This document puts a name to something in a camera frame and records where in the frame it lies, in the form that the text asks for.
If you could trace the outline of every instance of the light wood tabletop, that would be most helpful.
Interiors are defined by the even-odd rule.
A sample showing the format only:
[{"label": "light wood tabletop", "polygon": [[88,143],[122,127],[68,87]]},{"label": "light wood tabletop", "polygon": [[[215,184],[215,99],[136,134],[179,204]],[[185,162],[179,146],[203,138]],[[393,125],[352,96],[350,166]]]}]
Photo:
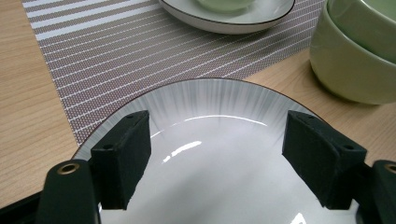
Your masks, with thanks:
[{"label": "light wood tabletop", "polygon": [[[396,104],[362,105],[325,91],[305,49],[248,77],[310,108],[369,150],[396,161]],[[47,171],[78,149],[19,1],[0,2],[0,207],[40,191]]]}]

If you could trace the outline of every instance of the shallow white dish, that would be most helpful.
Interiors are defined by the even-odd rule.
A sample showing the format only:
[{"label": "shallow white dish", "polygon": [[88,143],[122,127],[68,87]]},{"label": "shallow white dish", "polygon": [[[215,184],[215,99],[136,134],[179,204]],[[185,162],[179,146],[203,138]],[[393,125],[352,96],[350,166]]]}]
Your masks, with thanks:
[{"label": "shallow white dish", "polygon": [[93,147],[122,117],[147,109],[152,153],[127,211],[103,223],[355,223],[322,208],[281,155],[290,98],[230,79],[195,79],[148,92],[123,106],[80,147]]},{"label": "shallow white dish", "polygon": [[295,0],[256,0],[243,10],[218,13],[196,0],[159,0],[163,8],[181,21],[209,32],[241,35],[268,29],[280,22]]}]

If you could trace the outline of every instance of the plate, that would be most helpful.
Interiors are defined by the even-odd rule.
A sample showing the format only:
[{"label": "plate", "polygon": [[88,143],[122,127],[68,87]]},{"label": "plate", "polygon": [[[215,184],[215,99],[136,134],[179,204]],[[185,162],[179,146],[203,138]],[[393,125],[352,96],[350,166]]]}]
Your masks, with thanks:
[{"label": "plate", "polygon": [[295,0],[256,0],[234,13],[218,13],[202,7],[196,0],[160,0],[174,17],[209,32],[241,35],[268,29],[280,22]]},{"label": "plate", "polygon": [[147,109],[152,154],[127,211],[103,223],[355,223],[322,208],[281,155],[290,98],[231,79],[193,79],[150,91],[120,108],[81,145],[93,147],[122,117]]}]

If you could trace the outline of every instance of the wooden surface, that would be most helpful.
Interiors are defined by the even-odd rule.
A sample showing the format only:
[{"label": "wooden surface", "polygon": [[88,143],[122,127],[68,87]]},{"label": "wooden surface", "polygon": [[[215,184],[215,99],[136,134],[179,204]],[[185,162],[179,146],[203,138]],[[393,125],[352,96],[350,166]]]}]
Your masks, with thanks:
[{"label": "wooden surface", "polygon": [[[369,149],[367,161],[396,161],[396,104],[361,105],[318,84],[308,50],[247,81],[282,92]],[[18,1],[0,2],[0,207],[42,189],[47,171],[78,146],[34,33]]]}]

